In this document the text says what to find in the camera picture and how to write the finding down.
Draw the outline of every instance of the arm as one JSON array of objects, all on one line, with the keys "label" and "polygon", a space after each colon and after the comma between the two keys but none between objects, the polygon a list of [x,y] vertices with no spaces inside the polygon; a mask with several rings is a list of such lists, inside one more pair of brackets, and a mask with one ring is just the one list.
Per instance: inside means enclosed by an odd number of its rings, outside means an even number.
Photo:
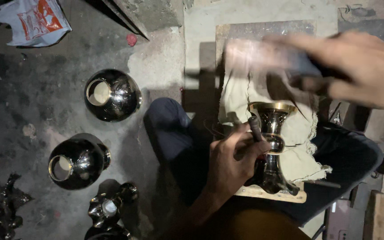
[{"label": "arm", "polygon": [[[248,123],[241,124],[226,139],[211,143],[206,186],[180,221],[160,239],[192,237],[253,176],[256,158],[267,153],[270,145],[265,141],[254,143],[252,135],[247,132],[249,129]],[[244,152],[239,161],[234,158],[238,150]]]}]

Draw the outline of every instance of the dark jeans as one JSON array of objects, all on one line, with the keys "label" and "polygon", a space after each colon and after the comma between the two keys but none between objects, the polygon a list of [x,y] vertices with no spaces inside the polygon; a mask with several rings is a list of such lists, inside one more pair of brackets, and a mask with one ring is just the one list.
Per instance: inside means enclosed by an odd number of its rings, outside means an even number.
[{"label": "dark jeans", "polygon": [[[211,140],[197,135],[190,118],[178,102],[159,98],[152,102],[144,118],[146,131],[160,161],[167,163],[187,204],[192,204],[206,183]],[[305,184],[305,203],[256,199],[271,204],[299,225],[312,219],[334,201],[358,185],[383,160],[376,143],[333,123],[318,123],[315,160],[333,168],[326,180],[342,188]]]}]

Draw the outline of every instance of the pot opening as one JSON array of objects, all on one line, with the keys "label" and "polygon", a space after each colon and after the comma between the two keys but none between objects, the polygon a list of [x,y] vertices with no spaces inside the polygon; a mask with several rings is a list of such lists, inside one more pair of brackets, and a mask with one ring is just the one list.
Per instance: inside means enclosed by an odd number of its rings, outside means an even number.
[{"label": "pot opening", "polygon": [[50,176],[56,181],[63,181],[69,178],[71,169],[70,161],[64,156],[55,156],[50,160]]},{"label": "pot opening", "polygon": [[92,81],[87,88],[87,99],[94,106],[102,106],[110,96],[110,86],[102,79]]},{"label": "pot opening", "polygon": [[116,208],[115,203],[112,200],[106,199],[102,203],[102,209],[103,209],[103,214],[108,217],[112,217],[116,214],[116,211],[118,210]]}]

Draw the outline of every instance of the beige cloth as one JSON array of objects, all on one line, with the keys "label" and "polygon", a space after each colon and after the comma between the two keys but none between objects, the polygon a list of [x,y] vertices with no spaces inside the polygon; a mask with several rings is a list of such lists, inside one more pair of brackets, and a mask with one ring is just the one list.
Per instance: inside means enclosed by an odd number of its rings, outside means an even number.
[{"label": "beige cloth", "polygon": [[300,112],[290,115],[282,126],[281,136],[285,140],[285,149],[280,154],[281,170],[285,178],[292,182],[316,180],[326,177],[331,167],[322,166],[312,156],[316,146],[310,140],[316,135],[318,98],[301,90],[291,88],[287,73],[280,69],[270,69],[276,77],[266,77],[269,70],[254,72],[253,75],[236,76],[232,69],[226,69],[223,91],[220,99],[219,121],[224,125],[245,123],[251,117],[247,106],[249,102],[285,102],[282,95],[290,95],[296,101]]}]

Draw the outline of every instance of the person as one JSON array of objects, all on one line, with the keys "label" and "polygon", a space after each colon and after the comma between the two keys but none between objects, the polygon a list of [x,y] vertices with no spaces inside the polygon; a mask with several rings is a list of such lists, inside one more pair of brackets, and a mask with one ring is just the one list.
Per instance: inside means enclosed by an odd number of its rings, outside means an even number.
[{"label": "person", "polygon": [[[321,67],[335,70],[324,79],[300,79],[302,90],[325,89],[333,99],[384,108],[384,42],[379,38],[345,32],[331,38],[269,36],[264,41],[302,49]],[[305,184],[303,204],[233,197],[253,175],[255,159],[270,149],[266,142],[253,142],[248,123],[211,143],[169,98],[153,101],[144,122],[158,159],[168,164],[182,197],[192,204],[161,239],[309,239],[298,226],[355,187],[383,159],[377,144],[365,136],[318,123],[314,157],[333,167],[327,180],[339,183],[340,189]],[[239,151],[244,155],[236,159]]]}]

